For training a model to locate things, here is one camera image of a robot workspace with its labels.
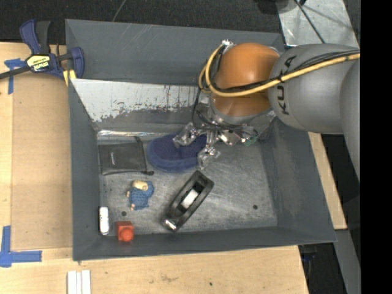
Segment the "black cable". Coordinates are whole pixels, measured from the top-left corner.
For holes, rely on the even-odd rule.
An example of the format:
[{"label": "black cable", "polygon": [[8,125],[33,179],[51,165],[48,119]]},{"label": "black cable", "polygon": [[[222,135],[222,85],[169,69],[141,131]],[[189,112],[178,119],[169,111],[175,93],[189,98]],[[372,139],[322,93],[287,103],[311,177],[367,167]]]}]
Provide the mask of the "black cable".
[{"label": "black cable", "polygon": [[116,14],[114,15],[114,17],[113,17],[113,19],[112,19],[112,22],[114,22],[114,21],[116,20],[117,15],[119,14],[119,12],[121,11],[121,9],[123,8],[125,2],[127,2],[127,0],[123,0],[123,2],[121,3],[121,5],[118,7],[118,9],[117,9],[117,11],[116,11]]},{"label": "black cable", "polygon": [[301,63],[298,67],[296,67],[296,68],[294,68],[294,69],[292,69],[290,71],[287,71],[283,75],[280,75],[280,76],[275,77],[275,78],[270,78],[270,79],[265,80],[265,81],[250,83],[250,84],[247,84],[247,85],[236,86],[236,87],[231,87],[231,88],[227,88],[227,89],[220,89],[220,88],[218,88],[214,82],[211,82],[211,86],[214,89],[216,89],[216,90],[218,90],[220,92],[229,92],[229,93],[230,92],[241,92],[241,91],[245,91],[245,90],[248,90],[248,89],[254,89],[256,87],[265,85],[265,84],[267,84],[267,83],[269,83],[271,81],[274,81],[274,80],[278,80],[282,76],[284,76],[284,75],[286,75],[288,73],[294,73],[294,72],[296,72],[298,70],[302,70],[302,69],[305,69],[307,67],[310,67],[310,66],[316,65],[318,63],[322,63],[322,62],[328,61],[328,60],[332,60],[332,59],[336,59],[336,58],[340,58],[340,57],[348,56],[348,55],[355,55],[355,54],[357,54],[359,52],[360,51],[356,49],[356,50],[349,50],[349,51],[335,51],[335,52],[331,52],[331,53],[325,53],[323,55],[319,55],[319,56],[313,57],[311,59],[308,59],[307,61]]},{"label": "black cable", "polygon": [[308,17],[308,15],[306,14],[306,12],[304,11],[304,9],[302,8],[302,5],[297,1],[294,0],[295,3],[297,3],[298,7],[300,7],[300,10],[302,11],[303,15],[305,15],[307,21],[309,22],[309,24],[312,26],[314,32],[317,34],[317,37],[321,40],[322,43],[325,43],[325,40],[323,39],[323,37],[320,35],[319,31],[317,30],[317,28],[313,25],[311,19]]}]

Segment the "gray bin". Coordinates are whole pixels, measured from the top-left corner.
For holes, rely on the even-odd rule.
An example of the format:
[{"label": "gray bin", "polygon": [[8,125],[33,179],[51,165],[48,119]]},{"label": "gray bin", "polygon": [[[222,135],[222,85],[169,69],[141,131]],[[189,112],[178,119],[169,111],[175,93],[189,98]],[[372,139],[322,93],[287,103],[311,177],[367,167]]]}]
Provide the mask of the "gray bin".
[{"label": "gray bin", "polygon": [[[223,155],[204,171],[215,186],[175,234],[166,231],[159,221],[192,171],[156,171],[154,176],[100,175],[97,145],[107,141],[97,134],[100,130],[157,135],[175,132],[189,121],[192,104],[188,101],[186,108],[159,112],[152,106],[151,110],[147,107],[100,118],[92,116],[90,110],[94,84],[121,87],[138,83],[136,86],[141,88],[143,84],[156,84],[194,89],[202,65],[222,39],[258,42],[284,51],[279,34],[78,20],[67,20],[66,34],[67,47],[81,47],[85,53],[83,78],[93,80],[90,85],[84,79],[69,85],[74,260],[336,240],[308,134],[278,119],[273,121],[268,136],[251,148],[219,145]],[[80,95],[81,86],[84,93],[91,87],[92,101],[88,102],[88,95]],[[144,139],[145,144],[149,139],[151,136]],[[122,216],[126,199],[121,197],[125,197],[133,179],[152,180],[156,192],[149,208],[128,210]],[[101,205],[110,209],[109,236],[99,232]],[[134,223],[136,234],[131,243],[117,241],[114,220]]]}]

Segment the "red cube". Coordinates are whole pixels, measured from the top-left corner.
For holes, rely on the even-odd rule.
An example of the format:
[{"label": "red cube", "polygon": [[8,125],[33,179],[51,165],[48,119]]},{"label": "red cube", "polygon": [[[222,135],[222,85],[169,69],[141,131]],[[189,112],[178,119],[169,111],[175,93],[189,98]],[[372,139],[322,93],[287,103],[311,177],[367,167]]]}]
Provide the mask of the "red cube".
[{"label": "red cube", "polygon": [[117,221],[116,232],[119,241],[129,242],[134,239],[134,226],[131,221]]}]

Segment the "wooden board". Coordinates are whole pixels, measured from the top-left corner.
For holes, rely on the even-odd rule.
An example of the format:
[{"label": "wooden board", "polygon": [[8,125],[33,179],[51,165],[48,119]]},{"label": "wooden board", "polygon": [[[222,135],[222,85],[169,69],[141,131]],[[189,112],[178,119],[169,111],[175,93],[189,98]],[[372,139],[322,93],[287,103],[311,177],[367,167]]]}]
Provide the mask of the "wooden board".
[{"label": "wooden board", "polygon": [[[23,43],[1,43],[0,49],[0,62],[30,55]],[[60,47],[60,51],[65,51],[65,47]],[[2,88],[7,84],[8,79],[2,80]],[[10,97],[13,110],[8,104],[8,110],[2,108],[2,112],[13,113],[11,248],[71,246],[69,108],[65,83],[50,75],[26,72],[14,77],[14,93]],[[10,122],[3,125],[11,127]]]},{"label": "wooden board", "polygon": [[[71,256],[62,251],[61,256]],[[308,293],[298,248],[73,262],[43,252],[42,263],[0,269],[2,293],[65,293],[70,270],[91,270],[92,293]]]},{"label": "wooden board", "polygon": [[323,140],[320,134],[309,132],[314,158],[320,173],[321,183],[323,185],[326,202],[330,210],[333,227],[335,230],[347,228],[342,204],[336,189],[335,180],[332,175],[330,162],[326,155]]}]

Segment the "cardboard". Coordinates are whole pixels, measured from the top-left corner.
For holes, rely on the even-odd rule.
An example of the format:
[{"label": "cardboard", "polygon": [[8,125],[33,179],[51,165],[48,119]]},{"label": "cardboard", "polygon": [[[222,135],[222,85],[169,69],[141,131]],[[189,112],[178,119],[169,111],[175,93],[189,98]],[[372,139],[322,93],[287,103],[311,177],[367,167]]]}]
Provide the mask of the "cardboard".
[{"label": "cardboard", "polygon": [[[30,55],[22,43],[2,43],[0,52],[2,62]],[[72,245],[68,110],[60,79],[29,72],[14,77],[12,250]]]}]

